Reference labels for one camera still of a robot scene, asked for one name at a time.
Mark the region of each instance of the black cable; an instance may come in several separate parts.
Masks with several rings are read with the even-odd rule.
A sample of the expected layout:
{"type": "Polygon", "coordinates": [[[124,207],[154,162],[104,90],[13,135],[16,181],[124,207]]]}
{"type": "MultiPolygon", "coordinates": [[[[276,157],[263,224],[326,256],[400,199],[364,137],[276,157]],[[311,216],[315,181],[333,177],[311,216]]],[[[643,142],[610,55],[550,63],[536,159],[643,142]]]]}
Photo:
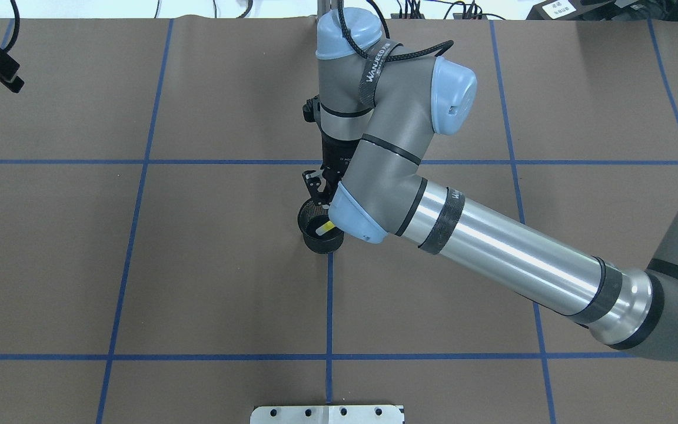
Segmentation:
{"type": "Polygon", "coordinates": [[[498,16],[497,14],[476,14],[469,17],[469,19],[480,19],[482,16],[494,16],[497,17],[498,19],[501,19],[502,21],[506,21],[506,17],[498,16]]]}
{"type": "Polygon", "coordinates": [[[423,16],[420,14],[420,2],[415,2],[415,0],[406,0],[406,3],[409,3],[410,5],[410,13],[409,13],[409,18],[410,19],[422,19],[423,16]]]}
{"type": "Polygon", "coordinates": [[[391,38],[391,35],[388,34],[388,25],[385,22],[384,14],[382,13],[381,9],[378,7],[378,5],[376,5],[376,2],[374,2],[373,0],[367,0],[367,1],[368,1],[368,3],[371,4],[371,6],[373,6],[373,9],[376,11],[376,14],[378,15],[378,18],[381,19],[381,24],[382,24],[382,26],[384,26],[385,37],[391,38]]]}
{"type": "Polygon", "coordinates": [[[14,44],[17,42],[17,36],[19,35],[19,9],[17,8],[15,0],[10,0],[10,3],[12,5],[12,11],[14,12],[14,27],[12,29],[10,41],[7,43],[7,46],[0,50],[0,54],[5,54],[12,50],[14,44]]]}
{"type": "Polygon", "coordinates": [[[14,28],[12,29],[12,38],[10,42],[7,43],[7,47],[4,48],[5,53],[8,53],[14,47],[14,44],[17,42],[17,36],[19,35],[19,9],[17,9],[17,3],[14,0],[10,0],[12,4],[12,11],[14,12],[14,28]]]}
{"type": "Polygon", "coordinates": [[[444,14],[444,19],[446,19],[447,17],[449,17],[449,12],[450,12],[451,9],[453,9],[454,6],[456,6],[456,5],[461,5],[461,6],[462,6],[462,14],[463,14],[463,16],[464,16],[465,14],[467,14],[467,5],[465,4],[465,2],[454,2],[454,3],[449,3],[449,9],[446,10],[446,13],[444,14]]]}
{"type": "MultiPolygon", "coordinates": [[[[346,19],[344,19],[344,0],[337,0],[337,13],[339,14],[339,25],[341,27],[342,37],[344,37],[344,39],[347,40],[347,43],[350,44],[350,46],[355,51],[355,53],[358,54],[358,56],[362,57],[363,59],[368,59],[368,53],[363,51],[363,49],[361,49],[360,46],[358,46],[357,43],[355,43],[355,40],[352,38],[352,33],[350,32],[350,29],[347,28],[347,21],[346,19]]],[[[412,53],[396,54],[393,56],[389,56],[387,58],[387,62],[397,62],[398,60],[414,59],[416,57],[422,57],[425,56],[426,54],[431,54],[433,52],[438,52],[436,53],[436,56],[441,56],[453,45],[454,41],[447,40],[442,43],[439,43],[438,45],[423,49],[421,51],[414,51],[412,53]]]]}
{"type": "Polygon", "coordinates": [[[247,8],[245,8],[245,11],[240,16],[237,16],[237,19],[247,16],[250,13],[250,9],[252,9],[252,0],[247,0],[247,8]]]}

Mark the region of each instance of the black mesh cup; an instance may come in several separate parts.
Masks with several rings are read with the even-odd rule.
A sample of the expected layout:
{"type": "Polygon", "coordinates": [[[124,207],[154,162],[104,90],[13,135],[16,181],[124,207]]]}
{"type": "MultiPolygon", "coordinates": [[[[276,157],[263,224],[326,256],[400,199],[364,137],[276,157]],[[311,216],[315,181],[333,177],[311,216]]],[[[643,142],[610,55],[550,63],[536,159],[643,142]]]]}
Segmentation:
{"type": "Polygon", "coordinates": [[[307,199],[297,214],[297,225],[302,232],[305,245],[316,253],[326,254],[338,249],[344,241],[344,231],[332,228],[319,236],[317,231],[328,222],[328,210],[315,206],[312,200],[307,199]]]}

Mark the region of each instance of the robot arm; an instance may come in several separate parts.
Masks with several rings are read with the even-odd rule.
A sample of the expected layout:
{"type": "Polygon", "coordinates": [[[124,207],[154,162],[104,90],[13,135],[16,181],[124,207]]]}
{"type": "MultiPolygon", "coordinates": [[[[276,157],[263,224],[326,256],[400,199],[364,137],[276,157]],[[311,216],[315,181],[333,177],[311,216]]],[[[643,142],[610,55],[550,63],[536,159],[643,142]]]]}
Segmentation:
{"type": "Polygon", "coordinates": [[[474,74],[443,57],[385,64],[391,50],[409,50],[383,38],[370,12],[344,13],[368,59],[347,44],[336,10],[320,19],[315,115],[324,163],[343,147],[349,164],[323,172],[333,178],[325,197],[331,221],[371,243],[393,233],[444,255],[586,327],[611,348],[678,360],[678,215],[648,269],[619,269],[418,176],[433,134],[454,134],[465,120],[474,74]]]}

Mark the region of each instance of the label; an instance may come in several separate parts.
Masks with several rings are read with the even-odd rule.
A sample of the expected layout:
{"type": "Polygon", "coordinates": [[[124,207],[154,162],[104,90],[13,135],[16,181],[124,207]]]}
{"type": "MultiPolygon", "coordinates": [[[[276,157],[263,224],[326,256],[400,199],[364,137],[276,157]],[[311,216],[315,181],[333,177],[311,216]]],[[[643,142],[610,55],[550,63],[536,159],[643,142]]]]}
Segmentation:
{"type": "Polygon", "coordinates": [[[558,0],[557,2],[549,3],[548,5],[543,6],[543,10],[546,11],[551,19],[567,16],[568,14],[577,11],[570,0],[558,0]]]}

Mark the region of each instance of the silver metal tube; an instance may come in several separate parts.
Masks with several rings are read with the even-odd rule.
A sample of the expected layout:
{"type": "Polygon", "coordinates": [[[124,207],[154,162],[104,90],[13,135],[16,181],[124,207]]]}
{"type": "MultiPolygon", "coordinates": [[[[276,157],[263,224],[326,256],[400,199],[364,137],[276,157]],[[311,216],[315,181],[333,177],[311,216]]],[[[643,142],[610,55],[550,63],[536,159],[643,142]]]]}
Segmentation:
{"type": "MultiPolygon", "coordinates": [[[[444,206],[445,188],[428,182],[423,199],[403,234],[418,245],[444,206]]],[[[586,308],[600,285],[594,257],[471,199],[440,254],[565,316],[586,308]]]]}
{"type": "Polygon", "coordinates": [[[640,269],[625,269],[622,271],[619,298],[613,308],[587,327],[600,343],[621,343],[643,325],[652,300],[653,290],[648,275],[640,269]]]}
{"type": "Polygon", "coordinates": [[[331,115],[321,108],[321,129],[328,136],[337,140],[358,140],[363,136],[363,132],[368,128],[368,121],[371,120],[373,111],[361,116],[347,118],[344,116],[331,115]]]}

